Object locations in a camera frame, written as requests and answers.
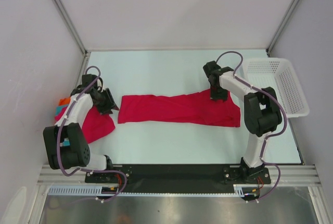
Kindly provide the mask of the white perforated plastic basket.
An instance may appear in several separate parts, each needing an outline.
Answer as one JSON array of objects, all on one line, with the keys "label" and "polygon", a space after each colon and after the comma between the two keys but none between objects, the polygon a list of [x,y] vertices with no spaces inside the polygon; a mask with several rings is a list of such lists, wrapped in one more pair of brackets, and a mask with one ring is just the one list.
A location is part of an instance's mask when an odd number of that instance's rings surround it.
[{"label": "white perforated plastic basket", "polygon": [[296,72],[287,59],[252,58],[242,65],[244,77],[258,88],[272,87],[287,118],[307,116],[310,112]]}]

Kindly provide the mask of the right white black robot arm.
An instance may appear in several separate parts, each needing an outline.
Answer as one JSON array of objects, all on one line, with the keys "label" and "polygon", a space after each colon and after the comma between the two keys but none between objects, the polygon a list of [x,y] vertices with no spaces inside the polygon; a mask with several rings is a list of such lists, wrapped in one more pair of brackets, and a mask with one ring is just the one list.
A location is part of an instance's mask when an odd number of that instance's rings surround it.
[{"label": "right white black robot arm", "polygon": [[236,76],[230,67],[220,67],[215,61],[203,66],[210,83],[210,98],[227,101],[234,94],[244,106],[244,123],[249,131],[247,149],[241,158],[237,177],[252,183],[264,171],[263,154],[268,136],[282,122],[275,90],[272,87],[256,89]]}]

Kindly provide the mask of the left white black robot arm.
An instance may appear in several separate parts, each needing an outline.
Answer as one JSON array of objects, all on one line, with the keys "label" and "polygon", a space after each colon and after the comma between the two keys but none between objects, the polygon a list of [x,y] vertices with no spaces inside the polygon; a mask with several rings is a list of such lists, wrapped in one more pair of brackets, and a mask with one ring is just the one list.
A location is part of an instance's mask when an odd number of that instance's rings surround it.
[{"label": "left white black robot arm", "polygon": [[51,169],[97,170],[103,182],[111,181],[115,176],[111,159],[91,153],[89,144],[115,130],[110,114],[118,109],[110,90],[103,87],[102,78],[82,75],[82,83],[72,91],[67,106],[56,116],[56,123],[43,131]]}]

